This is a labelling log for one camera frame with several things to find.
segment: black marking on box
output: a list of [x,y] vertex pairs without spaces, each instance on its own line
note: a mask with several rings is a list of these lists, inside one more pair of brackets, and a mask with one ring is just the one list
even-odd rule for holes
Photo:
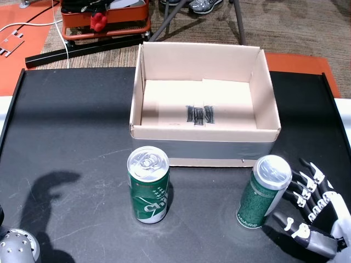
[[203,125],[203,109],[194,108],[194,124]]
[[213,106],[205,106],[206,123],[214,123]]
[[187,106],[188,108],[188,120],[186,122],[194,122],[194,107]]

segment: beverage can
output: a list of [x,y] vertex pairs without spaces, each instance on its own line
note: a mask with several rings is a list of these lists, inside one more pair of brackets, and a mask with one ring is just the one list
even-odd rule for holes
[[278,204],[291,179],[290,166],[283,158],[267,155],[257,160],[236,213],[240,224],[247,228],[261,227]]
[[127,161],[129,188],[136,218],[153,224],[167,213],[169,160],[153,146],[134,150]]

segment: can top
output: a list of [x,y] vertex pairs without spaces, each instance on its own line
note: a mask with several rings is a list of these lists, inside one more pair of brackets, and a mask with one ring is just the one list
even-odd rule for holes
[[292,179],[289,164],[277,155],[266,155],[258,159],[253,173],[263,187],[271,190],[286,188]]
[[154,182],[168,171],[169,160],[165,152],[153,146],[144,146],[129,155],[127,168],[132,177],[142,182]]

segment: green label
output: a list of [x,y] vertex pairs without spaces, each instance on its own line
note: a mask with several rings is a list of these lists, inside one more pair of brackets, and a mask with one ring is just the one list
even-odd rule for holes
[[276,190],[270,190],[260,185],[252,172],[251,179],[241,196],[237,219],[249,228],[262,226],[265,220],[264,215],[277,193]]
[[141,182],[132,177],[130,190],[135,216],[142,222],[155,223],[166,214],[169,170],[155,182]]

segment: cardboard box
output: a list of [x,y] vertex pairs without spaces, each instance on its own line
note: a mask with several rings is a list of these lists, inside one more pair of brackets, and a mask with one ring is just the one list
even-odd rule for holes
[[280,129],[259,47],[139,46],[130,118],[134,148],[161,148],[173,166],[251,167],[269,154]]

